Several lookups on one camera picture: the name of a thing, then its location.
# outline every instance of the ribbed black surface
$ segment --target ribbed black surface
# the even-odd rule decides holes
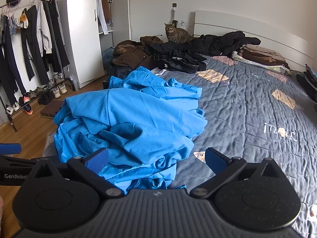
[[[286,228],[271,234],[240,230],[222,220],[207,200],[181,190],[131,190],[105,202],[99,213],[77,229],[58,234],[21,230],[16,238],[169,238],[169,237],[300,237]]]

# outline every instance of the cat's head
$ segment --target cat's head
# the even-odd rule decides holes
[[[165,24],[165,32],[168,34],[173,34],[174,32],[176,32],[176,28],[175,28],[175,24]]]

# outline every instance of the screw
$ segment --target screw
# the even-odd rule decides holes
[[[112,197],[121,195],[121,190],[118,188],[110,188],[106,190],[106,194]]]
[[[196,189],[193,190],[193,194],[195,196],[201,197],[201,196],[207,195],[208,191],[205,188],[196,188]]]

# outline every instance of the blue blanket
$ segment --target blue blanket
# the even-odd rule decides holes
[[[61,162],[104,147],[109,163],[99,175],[109,182],[125,192],[166,188],[207,124],[198,109],[202,89],[143,67],[124,80],[111,77],[109,87],[65,99],[54,118]]]

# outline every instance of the tabby cat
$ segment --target tabby cat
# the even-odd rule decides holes
[[[193,39],[188,32],[182,28],[176,28],[175,24],[165,24],[165,32],[168,40],[183,44]]]

